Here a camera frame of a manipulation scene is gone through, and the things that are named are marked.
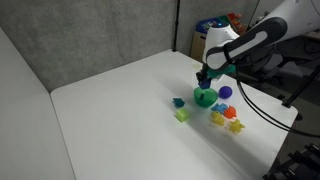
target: black cable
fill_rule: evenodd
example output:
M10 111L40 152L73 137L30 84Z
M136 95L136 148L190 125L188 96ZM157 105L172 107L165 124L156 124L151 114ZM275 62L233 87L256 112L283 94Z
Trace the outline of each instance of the black cable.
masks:
M242 85L240 83L240 79L239 79L239 72L238 72L238 66L236 65L236 74L237 74L237 85L238 85L238 88L240 90L240 93L241 95L243 96L245 102L252 108L252 110L254 110L260 117L262 117L264 120L266 120L267 122L269 122L270 124L282 129L282 130L285 130L285 131L288 131L288 132L291 132L291 133L295 133L295 134L298 134L298 135L303 135L303 136L307 136L307 137L314 137L314 138L320 138L320 135L315 135L315 134L310 134L310 133L306 133L306 132L303 132L303 131L299 131L297 129L294 129L294 128L291 128L283 123L281 123L280 121L274 119L273 117L271 117L269 114L267 114L266 112L264 112L263 110L261 110L258 106L256 106L250 99L249 97L246 95L246 93L244 92L243 88L242 88ZM270 119L272 119L273 121L275 121L276 123L280 124L281 126L271 122L270 120L268 120L266 117L264 117L263 115L261 115L258 111L260 111L262 114L264 114L265 116L269 117Z

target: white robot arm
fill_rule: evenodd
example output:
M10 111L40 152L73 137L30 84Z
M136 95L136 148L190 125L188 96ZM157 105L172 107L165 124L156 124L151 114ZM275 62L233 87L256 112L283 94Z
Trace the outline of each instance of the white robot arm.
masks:
M259 24L239 37L230 25L216 24L207 34L203 55L205 70L222 71L229 64L265 47L320 27L320 0L285 0Z

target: orange toy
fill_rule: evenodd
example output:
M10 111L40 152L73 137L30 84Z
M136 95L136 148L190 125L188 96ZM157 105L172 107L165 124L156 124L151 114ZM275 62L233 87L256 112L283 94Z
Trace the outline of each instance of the orange toy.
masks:
M229 108L224 111L224 116L228 119L232 119L237 117L237 111L233 106L229 106Z

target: white table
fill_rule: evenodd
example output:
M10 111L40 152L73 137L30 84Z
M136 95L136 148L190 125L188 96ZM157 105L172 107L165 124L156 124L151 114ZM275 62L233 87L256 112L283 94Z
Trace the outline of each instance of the white table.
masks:
M237 108L240 134L209 121L210 109L193 101L199 63L170 50L64 86L51 93L78 180L259 179L271 167L287 132L256 115L234 79L234 95L219 100ZM291 126L295 108L244 86L253 102ZM172 98L192 118L180 123Z

